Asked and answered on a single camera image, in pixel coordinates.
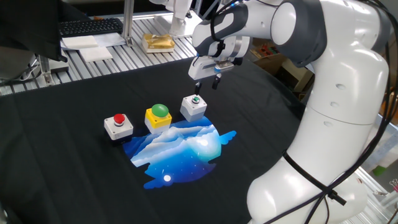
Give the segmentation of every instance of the keyboard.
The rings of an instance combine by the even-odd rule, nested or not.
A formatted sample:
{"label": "keyboard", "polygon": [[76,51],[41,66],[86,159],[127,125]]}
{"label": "keyboard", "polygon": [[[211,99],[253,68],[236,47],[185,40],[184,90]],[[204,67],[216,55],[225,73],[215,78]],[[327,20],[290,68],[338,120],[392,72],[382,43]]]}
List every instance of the keyboard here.
{"label": "keyboard", "polygon": [[114,32],[119,34],[123,32],[123,24],[116,18],[95,21],[60,22],[61,37],[80,37]]}

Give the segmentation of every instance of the computer monitor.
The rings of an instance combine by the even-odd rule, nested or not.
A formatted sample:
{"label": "computer monitor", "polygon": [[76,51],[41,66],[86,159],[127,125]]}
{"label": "computer monitor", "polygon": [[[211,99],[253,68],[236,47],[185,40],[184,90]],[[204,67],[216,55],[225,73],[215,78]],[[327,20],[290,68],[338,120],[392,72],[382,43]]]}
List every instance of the computer monitor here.
{"label": "computer monitor", "polygon": [[1,47],[66,62],[60,39],[58,0],[0,0]]}

